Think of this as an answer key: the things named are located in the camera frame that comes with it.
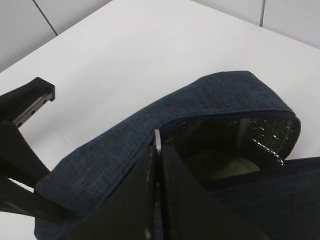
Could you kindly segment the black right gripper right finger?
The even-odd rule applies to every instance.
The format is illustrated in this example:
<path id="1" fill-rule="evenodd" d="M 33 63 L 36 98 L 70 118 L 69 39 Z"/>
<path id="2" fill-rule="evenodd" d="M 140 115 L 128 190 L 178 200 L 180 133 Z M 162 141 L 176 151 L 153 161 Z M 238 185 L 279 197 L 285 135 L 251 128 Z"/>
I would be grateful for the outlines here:
<path id="1" fill-rule="evenodd" d="M 176 149 L 161 149 L 161 214 L 165 240 L 268 240 L 269 236 L 215 200 Z"/>

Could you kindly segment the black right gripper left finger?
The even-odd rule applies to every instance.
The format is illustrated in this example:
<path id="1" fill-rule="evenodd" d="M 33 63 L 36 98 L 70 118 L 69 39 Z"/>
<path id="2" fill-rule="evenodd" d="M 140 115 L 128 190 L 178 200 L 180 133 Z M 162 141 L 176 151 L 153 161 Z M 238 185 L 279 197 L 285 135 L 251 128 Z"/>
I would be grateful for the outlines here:
<path id="1" fill-rule="evenodd" d="M 64 240 L 153 240 L 156 150 L 148 147 L 129 174 Z"/>

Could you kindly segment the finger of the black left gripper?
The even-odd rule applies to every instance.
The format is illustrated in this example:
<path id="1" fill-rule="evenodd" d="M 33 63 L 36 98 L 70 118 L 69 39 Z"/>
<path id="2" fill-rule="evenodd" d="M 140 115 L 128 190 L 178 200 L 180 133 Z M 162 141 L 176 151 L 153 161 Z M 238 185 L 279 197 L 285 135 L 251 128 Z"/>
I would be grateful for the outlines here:
<path id="1" fill-rule="evenodd" d="M 32 189 L 50 171 L 10 121 L 0 122 L 0 210 L 61 223 L 66 210 L 60 205 L 13 182 Z"/>

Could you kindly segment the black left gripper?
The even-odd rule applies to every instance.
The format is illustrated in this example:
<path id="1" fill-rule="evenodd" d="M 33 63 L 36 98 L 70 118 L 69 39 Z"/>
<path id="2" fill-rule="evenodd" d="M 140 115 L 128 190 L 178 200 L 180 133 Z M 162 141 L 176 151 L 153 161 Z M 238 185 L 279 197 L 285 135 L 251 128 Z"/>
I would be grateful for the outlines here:
<path id="1" fill-rule="evenodd" d="M 56 98 L 56 87 L 36 77 L 27 84 L 0 96 L 0 119 L 22 126 L 49 101 Z"/>

